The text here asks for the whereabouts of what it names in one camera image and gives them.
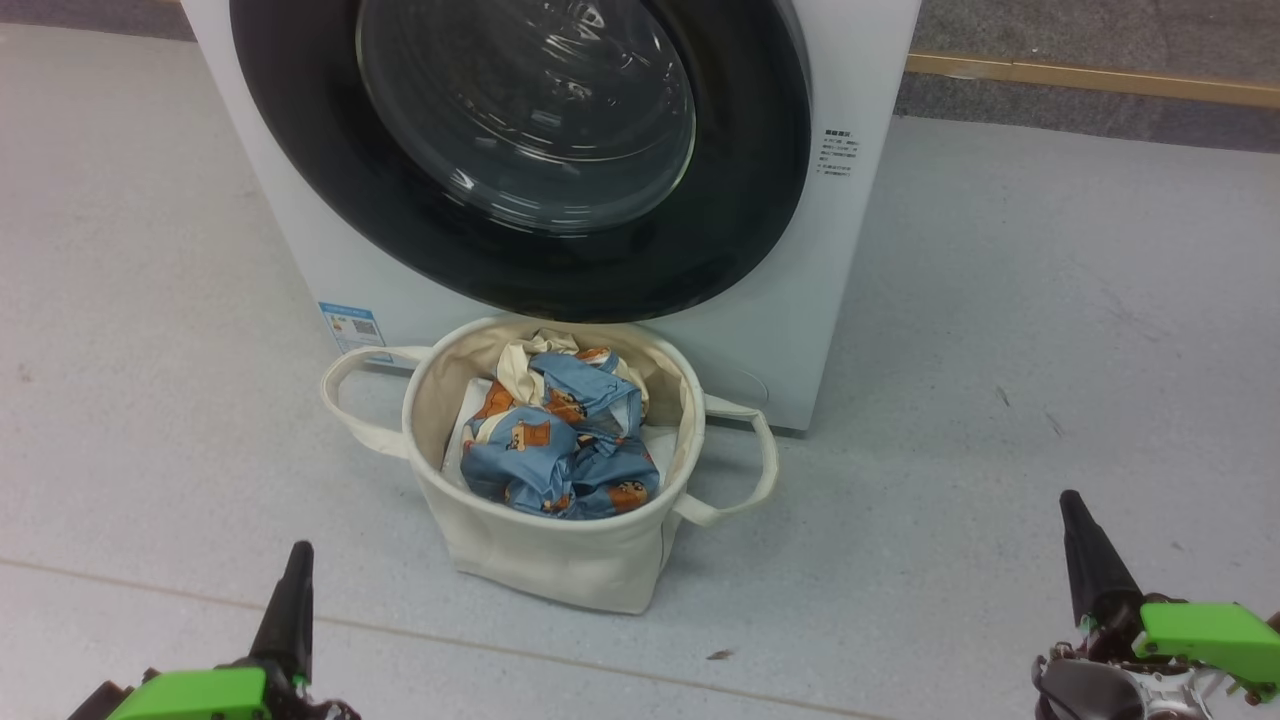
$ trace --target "laundry basket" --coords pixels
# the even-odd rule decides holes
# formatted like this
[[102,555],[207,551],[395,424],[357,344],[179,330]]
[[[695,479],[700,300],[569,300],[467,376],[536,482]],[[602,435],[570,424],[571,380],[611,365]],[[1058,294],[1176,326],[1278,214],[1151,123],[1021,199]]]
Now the laundry basket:
[[[442,468],[467,383],[492,377],[502,348],[541,328],[575,336],[585,347],[612,347],[649,388],[646,424],[676,429],[676,450],[657,497],[599,520],[539,518],[472,495]],[[402,429],[383,428],[338,406],[343,378],[372,355],[417,363],[401,415]],[[338,359],[321,386],[325,405],[365,446],[404,457],[448,543],[453,565],[512,588],[595,610],[644,612],[671,556],[682,519],[709,527],[773,495],[777,445],[764,415],[703,393],[689,361],[671,343],[635,325],[575,325],[527,318],[486,318],[449,333],[434,347],[361,347]],[[705,437],[705,416],[748,420],[759,436],[763,473],[751,496],[712,507],[687,492]]]

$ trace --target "crumpled cloth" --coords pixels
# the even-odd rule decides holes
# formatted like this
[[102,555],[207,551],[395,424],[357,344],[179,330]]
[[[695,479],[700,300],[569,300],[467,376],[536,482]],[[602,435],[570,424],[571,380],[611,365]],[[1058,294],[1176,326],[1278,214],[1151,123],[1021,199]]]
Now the crumpled cloth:
[[540,331],[503,348],[484,406],[463,425],[462,477],[480,497],[593,520],[658,495],[640,439],[648,391],[616,352]]

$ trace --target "floor seam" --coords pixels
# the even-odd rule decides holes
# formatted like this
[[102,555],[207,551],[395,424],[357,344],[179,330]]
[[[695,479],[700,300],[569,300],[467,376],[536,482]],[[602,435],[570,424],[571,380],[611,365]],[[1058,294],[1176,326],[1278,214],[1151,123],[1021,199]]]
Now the floor seam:
[[[253,603],[253,602],[243,602],[243,601],[230,600],[230,598],[224,598],[224,597],[206,596],[206,594],[200,594],[200,593],[193,593],[193,592],[187,592],[187,591],[179,591],[179,589],[166,588],[166,587],[161,587],[161,585],[152,585],[152,584],[148,584],[148,583],[140,583],[140,582],[134,582],[134,580],[123,580],[123,579],[119,579],[119,578],[110,578],[110,577],[106,577],[106,575],[96,575],[96,574],[92,574],[92,573],[82,573],[82,571],[78,571],[78,570],[67,570],[67,569],[63,569],[63,568],[52,568],[52,566],[49,566],[49,565],[40,565],[37,562],[28,562],[28,561],[24,561],[24,560],[14,560],[14,559],[10,559],[10,557],[0,557],[0,565],[5,565],[5,566],[9,566],[9,568],[18,568],[18,569],[23,569],[23,570],[32,570],[32,571],[37,571],[37,573],[47,573],[47,574],[51,574],[51,575],[60,575],[60,577],[64,577],[64,578],[72,578],[72,579],[77,579],[77,580],[86,580],[86,582],[91,582],[91,583],[100,583],[100,584],[106,584],[106,585],[113,585],[113,587],[119,587],[119,588],[127,588],[127,589],[132,589],[132,591],[148,592],[148,593],[155,593],[155,594],[164,594],[164,596],[182,598],[182,600],[193,600],[193,601],[197,601],[197,602],[207,602],[207,603],[211,603],[211,605],[221,605],[221,606],[225,606],[225,607],[236,607],[236,609],[239,609],[239,610],[253,610],[253,611],[257,611],[257,612],[261,612],[261,611],[266,610],[266,605],[257,605],[257,603]],[[465,647],[465,648],[468,648],[468,650],[497,652],[499,655],[507,655],[507,656],[512,656],[512,657],[522,657],[525,660],[540,660],[540,661],[545,661],[545,662],[554,662],[557,665],[564,665],[564,666],[568,666],[568,667],[577,667],[577,669],[584,669],[584,670],[596,670],[596,671],[608,673],[608,674],[612,674],[612,675],[625,675],[625,676],[628,676],[628,678],[637,678],[637,679],[641,679],[641,680],[650,680],[650,682],[654,682],[654,683],[666,683],[666,684],[669,684],[669,685],[678,685],[678,687],[684,687],[684,688],[691,688],[691,689],[707,691],[707,692],[713,692],[713,693],[719,693],[719,694],[727,694],[727,696],[740,697],[740,698],[745,698],[745,700],[754,700],[754,701],[758,701],[758,702],[768,702],[768,703],[772,703],[772,705],[783,705],[783,706],[787,706],[787,707],[796,707],[796,708],[800,708],[800,710],[809,710],[809,711],[813,711],[813,712],[824,712],[827,715],[836,715],[836,716],[841,716],[841,717],[855,717],[858,720],[893,720],[892,717],[888,717],[888,716],[884,716],[884,715],[876,715],[876,714],[872,714],[872,712],[860,712],[860,711],[856,711],[856,710],[847,710],[847,708],[844,708],[844,707],[835,707],[835,706],[829,706],[829,705],[819,705],[819,703],[805,702],[805,701],[800,701],[800,700],[791,700],[791,698],[785,698],[785,697],[776,697],[776,696],[768,696],[768,694],[762,694],[762,693],[753,693],[753,692],[749,692],[749,691],[740,691],[740,689],[727,688],[727,687],[722,687],[722,685],[712,685],[709,683],[699,683],[696,680],[684,680],[684,679],[680,679],[680,678],[669,678],[669,676],[666,676],[666,675],[655,675],[655,674],[652,674],[652,673],[644,673],[644,671],[639,671],[639,670],[625,670],[625,669],[621,669],[621,667],[611,667],[608,665],[596,665],[596,664],[585,662],[585,661],[581,661],[581,660],[571,660],[568,657],[559,657],[557,655],[547,655],[547,653],[534,652],[534,651],[527,651],[527,650],[516,650],[516,648],[502,647],[502,646],[495,646],[495,644],[488,644],[488,643],[481,643],[481,642],[465,641],[465,639],[461,639],[461,638],[448,638],[448,637],[443,637],[443,635],[434,635],[431,633],[422,633],[422,632],[417,632],[417,630],[407,630],[407,629],[403,629],[403,628],[393,628],[393,626],[387,626],[387,625],[378,625],[378,624],[374,624],[374,623],[364,623],[361,620],[349,620],[349,619],[346,619],[346,618],[333,618],[333,616],[328,616],[328,615],[316,615],[314,618],[314,620],[316,623],[325,623],[325,624],[329,624],[329,625],[338,625],[338,626],[342,626],[342,628],[351,628],[351,629],[355,629],[355,630],[364,630],[364,632],[370,632],[370,633],[381,633],[381,634],[396,635],[396,637],[401,637],[401,638],[410,638],[410,639],[431,642],[431,643],[436,643],[436,644],[448,644],[448,646],[453,646],[453,647]]]

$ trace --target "front-loading washing machine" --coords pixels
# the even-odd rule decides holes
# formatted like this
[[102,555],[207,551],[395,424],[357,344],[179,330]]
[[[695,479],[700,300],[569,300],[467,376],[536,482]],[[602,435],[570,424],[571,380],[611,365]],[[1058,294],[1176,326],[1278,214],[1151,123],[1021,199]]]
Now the front-loading washing machine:
[[339,348],[640,322],[808,427],[918,0],[183,4]]

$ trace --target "basket handle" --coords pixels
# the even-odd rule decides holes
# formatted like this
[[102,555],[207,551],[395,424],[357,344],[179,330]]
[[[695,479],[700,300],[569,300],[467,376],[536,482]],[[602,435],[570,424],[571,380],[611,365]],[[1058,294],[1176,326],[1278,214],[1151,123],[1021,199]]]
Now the basket handle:
[[365,359],[372,355],[394,355],[396,357],[421,363],[431,356],[431,348],[378,346],[357,347],[356,350],[352,350],[351,352],[334,360],[333,365],[329,365],[329,369],[324,374],[324,379],[320,380],[320,397],[324,398],[325,407],[337,415],[344,425],[347,425],[347,429],[351,430],[351,434],[356,436],[356,439],[358,439],[361,445],[370,450],[381,452],[383,455],[408,460],[408,447],[404,443],[404,433],[401,430],[393,430],[392,428],[376,425],[367,420],[361,420],[342,407],[338,407],[338,387],[342,386],[342,380],[347,379],[347,375],[349,375],[353,370],[362,368],[365,365]]
[[716,523],[719,523],[728,515],[736,515],[755,507],[768,500],[769,496],[773,495],[773,491],[778,487],[778,443],[773,439],[773,432],[769,429],[769,424],[764,420],[764,413],[760,413],[754,407],[744,407],[727,400],[708,395],[707,414],[717,418],[750,421],[751,428],[755,429],[755,434],[760,439],[763,470],[760,471],[760,480],[755,484],[755,489],[751,492],[751,497],[748,497],[745,501],[730,507],[712,507],[710,505],[707,505],[701,500],[698,500],[687,493],[680,496],[680,500],[676,501],[672,510],[678,512],[681,518],[689,520],[690,523],[704,528],[709,528]]

